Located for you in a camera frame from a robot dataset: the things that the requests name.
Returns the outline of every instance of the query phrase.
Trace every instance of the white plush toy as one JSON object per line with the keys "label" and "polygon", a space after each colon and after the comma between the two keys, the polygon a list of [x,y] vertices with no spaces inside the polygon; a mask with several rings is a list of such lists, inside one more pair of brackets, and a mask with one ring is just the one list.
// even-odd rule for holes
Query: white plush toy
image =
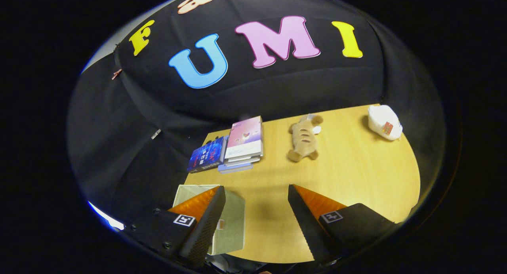
{"label": "white plush toy", "polygon": [[368,108],[368,126],[375,133],[393,141],[400,139],[403,127],[398,116],[390,106],[370,106]]}

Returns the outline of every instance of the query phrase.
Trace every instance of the yellow letter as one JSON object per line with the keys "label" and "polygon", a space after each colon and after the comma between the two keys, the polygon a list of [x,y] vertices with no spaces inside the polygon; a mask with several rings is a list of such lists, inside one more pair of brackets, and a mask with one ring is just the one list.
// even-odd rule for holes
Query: yellow letter
{"label": "yellow letter", "polygon": [[353,57],[360,59],[362,57],[362,51],[357,47],[357,41],[354,36],[354,27],[348,23],[340,21],[331,22],[340,31],[343,39],[344,49],[342,51],[344,57]]}
{"label": "yellow letter", "polygon": [[203,4],[209,3],[211,1],[212,0],[185,0],[183,3],[179,4],[178,13],[179,14],[188,13],[188,12],[192,11],[193,9],[195,9],[196,7],[199,7],[199,5],[203,5]]}
{"label": "yellow letter", "polygon": [[129,41],[132,42],[132,45],[134,45],[134,56],[137,56],[139,52],[141,52],[141,50],[143,50],[143,48],[145,48],[145,46],[150,42],[150,40],[145,40],[144,38],[150,36],[152,31],[149,26],[153,25],[154,22],[154,20],[150,20],[130,37]]}

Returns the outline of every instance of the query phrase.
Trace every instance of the letter m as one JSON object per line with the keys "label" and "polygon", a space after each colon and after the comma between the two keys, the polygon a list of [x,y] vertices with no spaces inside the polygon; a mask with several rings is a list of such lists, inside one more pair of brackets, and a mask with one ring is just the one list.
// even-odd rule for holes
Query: letter m
{"label": "letter m", "polygon": [[306,19],[300,16],[286,16],[280,23],[280,32],[276,33],[259,22],[244,23],[236,27],[235,32],[243,34],[255,54],[254,68],[273,65],[276,58],[268,54],[269,47],[284,61],[288,59],[290,42],[294,44],[293,56],[297,59],[308,59],[319,56],[320,50],[313,41],[305,26]]}

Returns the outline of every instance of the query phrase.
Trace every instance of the open box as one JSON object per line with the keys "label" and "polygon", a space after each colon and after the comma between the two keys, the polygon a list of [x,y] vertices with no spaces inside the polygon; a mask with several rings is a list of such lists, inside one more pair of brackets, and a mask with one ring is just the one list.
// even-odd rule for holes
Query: open box
{"label": "open box", "polygon": [[[172,206],[219,185],[179,185]],[[225,190],[225,205],[208,254],[217,255],[243,249],[245,238],[245,200]]]}

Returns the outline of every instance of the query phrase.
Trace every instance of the black cloth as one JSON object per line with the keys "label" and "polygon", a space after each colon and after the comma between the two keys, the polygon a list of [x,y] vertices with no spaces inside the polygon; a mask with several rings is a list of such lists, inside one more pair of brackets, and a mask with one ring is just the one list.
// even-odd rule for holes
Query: black cloth
{"label": "black cloth", "polygon": [[[192,150],[209,132],[230,128],[245,115],[268,121],[373,103],[398,114],[419,165],[421,194],[429,190],[445,150],[442,105],[431,76],[388,29],[340,0],[213,0],[179,15],[182,1],[133,30],[155,21],[140,54],[133,55],[132,32],[77,84],[69,110],[69,154],[96,207],[124,223],[150,205],[169,208],[185,181]],[[292,47],[283,61],[268,49],[276,63],[255,69],[248,41],[234,29],[258,21],[277,32],[281,18],[290,15],[306,19],[321,54],[295,59]],[[343,41],[332,21],[354,26],[362,58],[342,55]],[[190,49],[196,69],[211,70],[209,57],[195,43],[215,33],[228,72],[212,86],[190,88],[168,61]],[[162,132],[151,140],[158,129]]]}

